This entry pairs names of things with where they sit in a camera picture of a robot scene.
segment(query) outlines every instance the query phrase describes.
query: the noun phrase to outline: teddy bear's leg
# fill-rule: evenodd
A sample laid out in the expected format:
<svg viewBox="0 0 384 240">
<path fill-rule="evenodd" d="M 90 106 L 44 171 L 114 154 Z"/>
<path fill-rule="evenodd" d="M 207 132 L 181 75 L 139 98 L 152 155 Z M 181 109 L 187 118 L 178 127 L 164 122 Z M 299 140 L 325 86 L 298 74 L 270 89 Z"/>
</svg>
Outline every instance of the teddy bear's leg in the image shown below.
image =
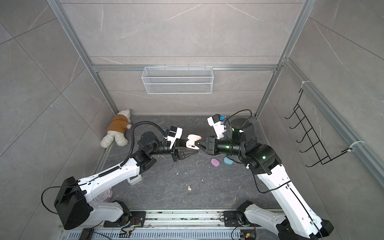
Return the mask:
<svg viewBox="0 0 384 240">
<path fill-rule="evenodd" d="M 121 132 L 115 133 L 115 140 L 118 146 L 122 147 L 128 144 L 128 140 L 125 139 L 124 134 Z"/>
<path fill-rule="evenodd" d="M 108 131 L 107 132 L 107 135 L 105 135 L 105 137 L 103 137 L 103 139 L 100 142 L 100 146 L 101 147 L 107 148 L 107 147 L 109 147 L 111 145 L 111 143 L 115 139 L 114 132 L 115 131 Z"/>
</svg>

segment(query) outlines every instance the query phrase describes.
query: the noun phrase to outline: black wire hook rack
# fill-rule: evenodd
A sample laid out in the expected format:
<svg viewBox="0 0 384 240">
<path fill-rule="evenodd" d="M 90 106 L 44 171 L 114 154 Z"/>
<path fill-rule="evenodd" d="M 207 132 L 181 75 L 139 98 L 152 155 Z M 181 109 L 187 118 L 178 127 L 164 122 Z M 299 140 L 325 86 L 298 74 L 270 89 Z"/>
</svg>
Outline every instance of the black wire hook rack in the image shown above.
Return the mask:
<svg viewBox="0 0 384 240">
<path fill-rule="evenodd" d="M 299 105 L 300 98 L 301 98 L 301 96 L 302 96 L 302 94 L 303 94 L 303 89 L 302 89 L 302 88 L 300 89 L 299 94 L 300 94 L 300 97 L 299 97 L 299 99 L 297 100 L 297 103 L 296 103 L 295 107 L 293 108 L 293 113 L 291 114 L 291 116 L 289 116 L 289 118 L 286 118 L 286 117 L 284 117 L 284 118 L 285 118 L 285 119 L 290 119 L 294 114 L 296 115 L 296 117 L 297 117 L 300 121 L 299 121 L 298 124 L 296 124 L 295 127 L 290 127 L 290 129 L 295 129 L 297 126 L 299 126 L 299 124 L 301 124 L 301 126 L 303 127 L 303 129 L 304 129 L 304 131 L 305 131 L 305 134 L 304 134 L 303 138 L 301 139 L 301 141 L 297 141 L 297 140 L 296 140 L 296 142 L 297 142 L 297 143 L 301 143 L 301 142 L 304 140 L 305 136 L 308 136 L 308 139 L 309 139 L 309 141 L 310 141 L 310 143 L 311 143 L 311 147 L 309 147 L 307 150 L 305 150 L 305 151 L 301 151 L 301 150 L 299 150 L 299 151 L 302 152 L 302 153 L 304 153 L 304 152 L 307 152 L 308 150 L 310 150 L 311 148 L 313 148 L 314 151 L 315 151 L 315 153 L 316 153 L 316 155 L 317 155 L 317 158 L 319 159 L 316 163 L 314 163 L 314 164 L 312 164 L 312 165 L 310 165 L 310 166 L 308 166 L 308 165 L 305 165 L 305 166 L 306 166 L 306 167 L 313 167 L 313 166 L 315 166 L 315 165 L 318 164 L 318 163 L 321 163 L 322 165 L 324 165 L 324 164 L 327 164 L 327 163 L 331 162 L 332 160 L 334 160 L 334 159 L 340 157 L 341 155 L 343 155 L 343 154 L 345 154 L 345 153 L 347 153 L 347 152 L 350 152 L 351 149 L 352 149 L 351 147 L 349 147 L 349 148 L 347 148 L 347 149 L 341 151 L 341 154 L 337 155 L 337 156 L 334 157 L 334 158 L 331 158 L 331 157 L 330 157 L 330 155 L 328 154 L 327 150 L 325 149 L 323 143 L 321 142 L 319 136 L 317 135 L 316 131 L 314 130 L 314 128 L 313 128 L 311 122 L 309 121 L 309 119 L 308 119 L 307 116 L 305 115 L 303 109 L 302 109 L 302 108 L 300 107 L 300 105 Z M 301 118 L 301 119 L 300 119 L 299 115 L 297 114 L 297 110 L 298 110 L 298 109 L 300 109 L 300 111 L 301 111 L 301 112 L 303 113 L 303 115 L 304 115 L 304 117 Z M 308 121 L 309 125 L 310 125 L 310 128 L 309 128 L 308 130 L 306 130 L 306 128 L 304 127 L 304 124 L 303 124 L 303 120 L 304 120 L 304 119 L 306 119 L 306 120 Z M 308 135 L 308 133 L 309 133 L 310 131 L 313 131 L 314 134 L 316 135 L 316 137 L 317 137 L 317 139 L 318 139 L 317 142 L 315 142 L 315 143 L 312 142 L 311 138 L 310 138 L 309 135 Z M 325 153 L 327 154 L 327 155 L 326 155 L 324 158 L 322 158 L 322 159 L 320 158 L 320 156 L 319 156 L 319 154 L 318 154 L 318 152 L 317 152 L 317 150 L 316 150 L 316 148 L 315 148 L 315 145 L 317 145 L 318 143 L 321 144 L 322 148 L 324 149 Z"/>
</svg>

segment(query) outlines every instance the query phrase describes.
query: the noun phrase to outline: teddy bear's head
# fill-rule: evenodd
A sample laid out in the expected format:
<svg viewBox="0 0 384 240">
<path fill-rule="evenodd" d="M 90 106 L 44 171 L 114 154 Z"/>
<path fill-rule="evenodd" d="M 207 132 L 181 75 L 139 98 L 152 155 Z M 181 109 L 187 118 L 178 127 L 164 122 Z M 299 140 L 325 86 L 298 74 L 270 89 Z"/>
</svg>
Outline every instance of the teddy bear's head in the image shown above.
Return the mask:
<svg viewBox="0 0 384 240">
<path fill-rule="evenodd" d="M 128 119 L 128 121 L 131 122 L 131 112 L 130 112 L 129 109 L 127 109 L 127 110 L 122 110 L 122 111 L 120 111 L 118 114 L 126 116 L 127 119 Z"/>
</svg>

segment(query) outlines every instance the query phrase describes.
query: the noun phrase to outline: brown sweater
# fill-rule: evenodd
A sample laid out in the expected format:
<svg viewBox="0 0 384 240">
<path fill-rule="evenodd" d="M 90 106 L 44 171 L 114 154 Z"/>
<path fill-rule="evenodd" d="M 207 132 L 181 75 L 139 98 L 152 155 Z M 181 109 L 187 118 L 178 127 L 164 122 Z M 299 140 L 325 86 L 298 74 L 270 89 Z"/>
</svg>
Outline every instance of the brown sweater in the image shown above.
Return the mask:
<svg viewBox="0 0 384 240">
<path fill-rule="evenodd" d="M 112 119 L 111 124 L 108 126 L 107 131 L 116 131 L 125 133 L 127 125 L 130 124 L 126 116 L 118 114 Z"/>
</svg>

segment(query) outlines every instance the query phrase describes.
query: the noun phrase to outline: blue sponge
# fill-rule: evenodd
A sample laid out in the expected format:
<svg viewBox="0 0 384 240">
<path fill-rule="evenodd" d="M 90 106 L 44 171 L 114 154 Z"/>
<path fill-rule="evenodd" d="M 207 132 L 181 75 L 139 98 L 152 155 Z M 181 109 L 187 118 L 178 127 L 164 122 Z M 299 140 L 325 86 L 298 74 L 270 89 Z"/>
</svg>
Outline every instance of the blue sponge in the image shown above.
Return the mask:
<svg viewBox="0 0 384 240">
<path fill-rule="evenodd" d="M 232 165 L 233 161 L 227 157 L 224 158 L 224 163 L 228 165 Z"/>
</svg>

